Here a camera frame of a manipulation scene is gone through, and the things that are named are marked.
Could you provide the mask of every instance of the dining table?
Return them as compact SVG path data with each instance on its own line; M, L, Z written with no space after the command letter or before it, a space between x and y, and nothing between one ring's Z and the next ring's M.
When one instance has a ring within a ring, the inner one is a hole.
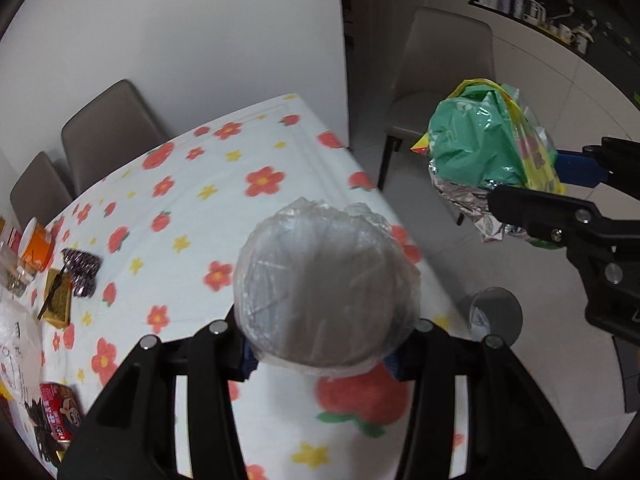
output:
M288 94L139 156L52 221L52 268L61 269L63 248L95 254L102 265L92 297L72 298L69 326L39 323L40 380L68 384L86 413L142 336L186 338L225 317L248 235L300 197L339 209L365 203L382 215L420 271L421 316L452 335L468 335L434 270L350 150L299 95ZM34 316L44 303L45 284L46 272L39 273L19 300ZM451 477L466 467L463 379L456 378ZM249 480L395 477L412 384L398 383L382 364L347 378L261 364L248 381L228 388ZM186 410L186 378L178 378L177 467L189 477ZM55 476L56 469L38 455L24 407L16 402L12 413L22 439Z

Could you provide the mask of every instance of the blue gripper part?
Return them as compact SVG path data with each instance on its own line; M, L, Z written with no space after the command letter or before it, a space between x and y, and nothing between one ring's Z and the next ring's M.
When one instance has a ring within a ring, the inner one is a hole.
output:
M398 354L393 352L385 357L384 364L389 373L393 375L394 379L397 381L400 376L400 359L398 359Z
M242 374L244 375L244 379L247 380L251 372L257 367L258 359L255 358L254 351L251 350L249 343L245 341L244 348L242 348Z

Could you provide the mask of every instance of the chair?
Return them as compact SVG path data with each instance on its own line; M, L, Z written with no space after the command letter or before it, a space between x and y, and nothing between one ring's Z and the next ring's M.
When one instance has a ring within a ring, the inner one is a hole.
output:
M379 189L392 153L403 140L420 139L440 101L465 79L494 79L492 38L489 25L473 18L425 7L415 11L385 117Z
M73 201L71 193L44 152L38 153L24 170L9 198L22 229L33 217L42 225L47 225Z
M118 81L62 128L76 193L168 140L138 90Z

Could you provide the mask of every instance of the chair leg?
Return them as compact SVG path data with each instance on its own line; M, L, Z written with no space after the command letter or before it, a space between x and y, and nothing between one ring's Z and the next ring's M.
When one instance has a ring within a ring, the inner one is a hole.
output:
M386 136L385 151L382 153L382 163L380 164L380 175L378 176L378 189L382 191L385 187L386 170L389 169L389 162L391 161L391 154L394 151L396 142L402 142L401 139L396 139L392 136Z

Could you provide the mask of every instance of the gold box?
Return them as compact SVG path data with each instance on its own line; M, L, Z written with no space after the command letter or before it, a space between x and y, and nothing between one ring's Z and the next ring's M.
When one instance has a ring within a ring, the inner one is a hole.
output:
M45 286L45 299L49 295L49 289L51 283L55 277L60 273L59 270L49 269L47 275L47 285ZM54 327L60 329L69 326L69 320L71 316L71 278L68 272L65 272L62 276L62 281L58 290L54 293L51 300L51 305L44 311L42 319L52 324Z

